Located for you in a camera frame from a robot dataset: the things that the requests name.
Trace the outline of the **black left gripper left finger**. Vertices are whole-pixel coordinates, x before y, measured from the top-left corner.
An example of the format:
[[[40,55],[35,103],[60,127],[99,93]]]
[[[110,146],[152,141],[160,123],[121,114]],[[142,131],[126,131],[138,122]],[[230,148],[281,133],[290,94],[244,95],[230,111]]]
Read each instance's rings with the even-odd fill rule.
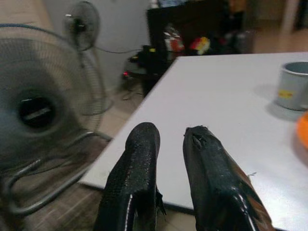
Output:
[[[93,231],[156,231],[165,213],[156,184],[160,134],[151,122],[136,125],[108,175]]]

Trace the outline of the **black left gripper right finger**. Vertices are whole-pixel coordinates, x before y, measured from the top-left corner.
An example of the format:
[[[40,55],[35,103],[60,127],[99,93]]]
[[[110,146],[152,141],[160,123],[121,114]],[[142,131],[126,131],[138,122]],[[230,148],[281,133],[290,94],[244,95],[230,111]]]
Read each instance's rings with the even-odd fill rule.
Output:
[[[249,177],[208,128],[186,128],[183,157],[197,231],[275,231]]]

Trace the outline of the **white table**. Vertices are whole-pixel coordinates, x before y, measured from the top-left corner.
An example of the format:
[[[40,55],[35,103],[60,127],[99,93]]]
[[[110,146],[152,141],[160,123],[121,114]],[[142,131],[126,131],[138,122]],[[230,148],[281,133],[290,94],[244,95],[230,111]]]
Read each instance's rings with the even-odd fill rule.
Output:
[[[81,183],[103,188],[130,131],[152,122],[160,133],[157,185],[168,208],[192,214],[182,144],[187,127],[205,126],[249,176],[274,227],[308,231],[308,150],[299,112],[275,105],[280,68],[308,52],[183,56],[147,95]]]

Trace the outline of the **orange plastic bowl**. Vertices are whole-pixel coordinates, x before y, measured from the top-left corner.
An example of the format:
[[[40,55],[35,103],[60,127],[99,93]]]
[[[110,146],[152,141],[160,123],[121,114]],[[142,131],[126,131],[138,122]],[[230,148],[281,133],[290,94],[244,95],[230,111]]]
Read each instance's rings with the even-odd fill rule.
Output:
[[[298,155],[308,162],[308,111],[304,112],[296,122],[295,136]]]

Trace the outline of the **grey floor fan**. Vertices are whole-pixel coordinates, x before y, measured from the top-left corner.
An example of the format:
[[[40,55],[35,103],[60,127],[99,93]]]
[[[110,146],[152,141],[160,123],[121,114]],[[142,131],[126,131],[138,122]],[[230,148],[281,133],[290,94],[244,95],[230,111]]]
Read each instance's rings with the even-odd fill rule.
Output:
[[[6,178],[1,193],[11,214],[35,213],[85,174],[79,171],[30,206],[14,200],[20,178],[46,163],[63,165],[86,138],[110,141],[98,131],[104,112],[100,72],[76,40],[36,26],[0,24],[0,178]]]

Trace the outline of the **black device with red light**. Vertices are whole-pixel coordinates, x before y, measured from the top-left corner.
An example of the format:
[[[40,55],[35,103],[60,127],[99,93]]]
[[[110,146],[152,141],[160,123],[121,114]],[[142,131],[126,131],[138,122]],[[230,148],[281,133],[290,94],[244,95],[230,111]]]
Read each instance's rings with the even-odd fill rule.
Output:
[[[141,50],[127,59],[123,77],[140,81],[142,94],[146,97],[174,61],[172,53],[143,45]]]

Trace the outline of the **grey mug with yellow print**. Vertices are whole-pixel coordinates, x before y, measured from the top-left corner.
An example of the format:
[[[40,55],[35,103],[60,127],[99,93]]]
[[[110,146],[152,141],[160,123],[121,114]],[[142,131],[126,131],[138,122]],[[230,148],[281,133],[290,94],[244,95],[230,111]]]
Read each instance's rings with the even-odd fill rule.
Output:
[[[275,103],[289,110],[308,110],[308,61],[281,66]]]

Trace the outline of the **red and yellow toy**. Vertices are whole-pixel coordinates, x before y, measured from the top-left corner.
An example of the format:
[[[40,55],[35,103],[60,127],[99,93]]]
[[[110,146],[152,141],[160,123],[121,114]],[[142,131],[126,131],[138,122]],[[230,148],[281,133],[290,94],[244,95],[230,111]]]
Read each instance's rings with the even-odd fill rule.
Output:
[[[210,43],[207,37],[196,38],[190,45],[190,50],[196,51],[197,55],[203,55],[210,49]]]

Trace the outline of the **red and white bag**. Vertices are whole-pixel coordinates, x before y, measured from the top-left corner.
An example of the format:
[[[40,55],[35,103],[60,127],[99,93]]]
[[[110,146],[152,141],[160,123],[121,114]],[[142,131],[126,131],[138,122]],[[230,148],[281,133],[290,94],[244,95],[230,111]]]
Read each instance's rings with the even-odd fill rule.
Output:
[[[184,44],[179,31],[172,25],[168,24],[164,30],[164,41],[167,51],[182,52]]]

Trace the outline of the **black cabinet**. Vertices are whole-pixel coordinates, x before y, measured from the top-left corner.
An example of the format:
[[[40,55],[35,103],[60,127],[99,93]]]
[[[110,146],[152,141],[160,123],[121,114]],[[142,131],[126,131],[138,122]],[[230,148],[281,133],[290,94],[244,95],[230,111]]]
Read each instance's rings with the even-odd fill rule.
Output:
[[[210,39],[206,55],[239,54],[236,46],[237,34],[231,31],[231,16],[227,0],[190,1],[180,6],[149,9],[147,24],[150,43],[155,48],[155,58],[149,62],[148,70],[166,71],[177,56],[195,56],[190,48],[201,37]],[[168,51],[166,32],[174,28],[180,34],[184,49]]]

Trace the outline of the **black pedestal fan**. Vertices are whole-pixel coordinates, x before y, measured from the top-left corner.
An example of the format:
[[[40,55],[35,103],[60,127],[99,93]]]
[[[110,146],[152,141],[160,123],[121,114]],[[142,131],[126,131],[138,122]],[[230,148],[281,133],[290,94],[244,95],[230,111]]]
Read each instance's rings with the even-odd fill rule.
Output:
[[[99,115],[109,110],[113,102],[108,98],[105,92],[105,86],[100,67],[100,58],[95,48],[100,31],[100,17],[95,6],[85,0],[81,0],[72,5],[69,12],[64,17],[64,32],[68,40],[73,43],[78,51],[79,59],[85,64],[86,52],[91,52],[91,56],[95,59],[93,70],[97,76],[97,83],[93,83],[94,87],[98,87],[98,95],[86,102],[83,114],[89,116]]]

